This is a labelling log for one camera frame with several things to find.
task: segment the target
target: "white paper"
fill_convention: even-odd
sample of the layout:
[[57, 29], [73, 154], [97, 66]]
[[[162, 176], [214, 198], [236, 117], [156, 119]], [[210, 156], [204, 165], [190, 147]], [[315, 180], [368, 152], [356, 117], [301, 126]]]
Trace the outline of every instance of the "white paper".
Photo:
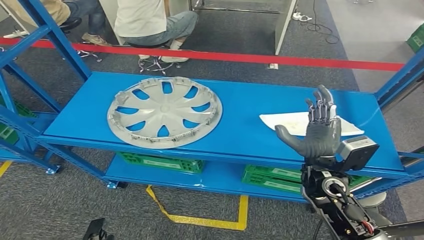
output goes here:
[[[279, 114], [261, 114], [259, 115], [260, 119], [264, 124], [266, 124], [270, 129], [275, 130], [276, 125], [283, 125], [287, 128], [288, 132], [291, 135], [296, 136], [305, 136], [306, 128], [309, 123], [308, 112], [291, 112], [291, 113], [279, 113]], [[364, 131], [357, 128], [352, 123], [344, 120], [343, 118], [337, 116], [341, 119], [341, 135], [342, 136], [352, 136], [352, 135], [362, 135]]]

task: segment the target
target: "metal bracket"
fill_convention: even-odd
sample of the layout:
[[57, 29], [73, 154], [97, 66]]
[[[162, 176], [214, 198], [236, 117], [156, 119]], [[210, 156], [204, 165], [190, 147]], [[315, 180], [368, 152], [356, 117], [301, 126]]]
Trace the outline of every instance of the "metal bracket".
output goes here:
[[118, 188], [118, 182], [117, 181], [116, 182], [110, 181], [110, 182], [107, 183], [106, 187], [108, 189], [117, 189]]
[[48, 174], [48, 175], [54, 175], [54, 174], [56, 174], [59, 171], [60, 168], [61, 168], [60, 165], [56, 165], [56, 167], [54, 169], [48, 168], [45, 171], [45, 173]]

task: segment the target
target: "yellow tape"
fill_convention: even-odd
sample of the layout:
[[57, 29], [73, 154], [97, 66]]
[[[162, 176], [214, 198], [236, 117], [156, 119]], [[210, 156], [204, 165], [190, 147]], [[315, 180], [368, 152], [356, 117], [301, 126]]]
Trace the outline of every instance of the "yellow tape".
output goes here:
[[6, 170], [11, 166], [12, 161], [8, 160], [3, 162], [3, 164], [0, 166], [0, 178], [5, 174]]
[[243, 231], [248, 225], [248, 204], [249, 197], [246, 195], [240, 196], [240, 204], [238, 208], [238, 221], [223, 221], [215, 219], [206, 219], [192, 216], [179, 216], [169, 214], [162, 204], [156, 198], [155, 193], [152, 190], [152, 185], [149, 185], [146, 189], [146, 192], [150, 197], [157, 203], [160, 208], [160, 211], [165, 214], [171, 221], [178, 224], [193, 224], [205, 227], [213, 227], [220, 229], [232, 229]]

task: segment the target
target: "red cable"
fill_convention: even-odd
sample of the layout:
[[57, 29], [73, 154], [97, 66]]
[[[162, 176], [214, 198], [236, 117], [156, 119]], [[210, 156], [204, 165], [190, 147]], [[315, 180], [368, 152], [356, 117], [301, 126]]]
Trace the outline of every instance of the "red cable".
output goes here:
[[[14, 45], [21, 38], [3, 38], [0, 37], [0, 44]], [[55, 48], [48, 40], [38, 40], [33, 45], [36, 48]], [[169, 56], [202, 60], [256, 63], [256, 64], [280, 64], [304, 67], [320, 67], [320, 68], [345, 68], [345, 69], [363, 69], [363, 70], [380, 70], [380, 71], [399, 71], [404, 64], [394, 62], [375, 62], [375, 61], [350, 61], [339, 59], [323, 59], [310, 57], [293, 57], [293, 56], [275, 56], [275, 55], [255, 55], [255, 54], [239, 54], [224, 52], [204, 52], [191, 50], [167, 50], [157, 48], [134, 48], [126, 46], [98, 46], [92, 44], [72, 43], [76, 50], [84, 50], [89, 52], [124, 54], [124, 55], [153, 55], [153, 56]]]
[[373, 227], [371, 226], [371, 224], [369, 222], [362, 221], [361, 223], [368, 230], [369, 234], [372, 235], [374, 233], [374, 229], [373, 229]]

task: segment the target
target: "person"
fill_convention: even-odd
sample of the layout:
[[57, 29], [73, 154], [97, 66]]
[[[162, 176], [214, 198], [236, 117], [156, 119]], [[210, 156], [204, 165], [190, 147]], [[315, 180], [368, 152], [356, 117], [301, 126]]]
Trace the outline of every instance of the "person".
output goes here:
[[[99, 0], [40, 0], [57, 25], [67, 20], [81, 18], [88, 15], [88, 32], [82, 35], [82, 39], [100, 46], [111, 46], [101, 36], [106, 22]], [[16, 14], [24, 21], [36, 26], [34, 20], [25, 11], [18, 0], [4, 0]]]
[[[127, 43], [154, 46], [172, 40], [171, 50], [179, 50], [195, 29], [198, 15], [184, 11], [167, 17], [168, 0], [117, 0], [115, 33]], [[148, 55], [139, 55], [146, 59]], [[163, 56], [166, 63], [185, 62], [186, 57]]]

